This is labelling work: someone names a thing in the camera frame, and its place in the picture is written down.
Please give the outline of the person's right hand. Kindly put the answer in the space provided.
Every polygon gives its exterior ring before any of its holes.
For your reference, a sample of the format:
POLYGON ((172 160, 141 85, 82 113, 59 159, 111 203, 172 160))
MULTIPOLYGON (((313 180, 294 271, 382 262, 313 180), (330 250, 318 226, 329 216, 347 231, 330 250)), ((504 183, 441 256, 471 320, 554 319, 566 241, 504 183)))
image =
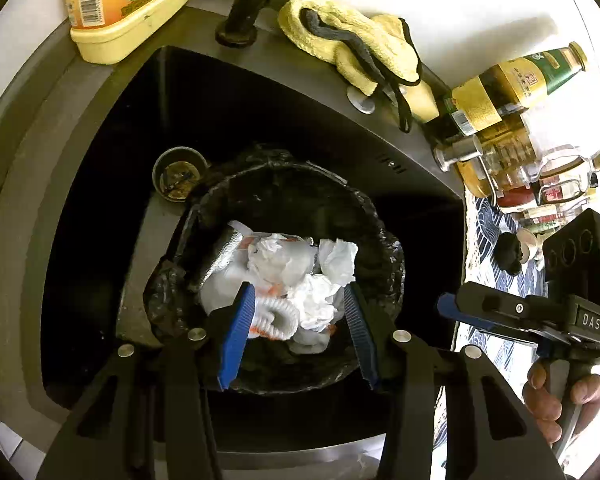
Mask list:
MULTIPOLYGON (((546 380, 547 362, 535 361, 528 371, 522 396, 546 442, 553 445, 562 437, 562 428, 558 424, 562 414, 562 402, 546 390, 546 380)), ((585 430, 600 411, 600 375, 588 375, 576 382, 571 388, 570 399, 574 404, 582 406, 577 426, 573 431, 576 436, 585 430)))

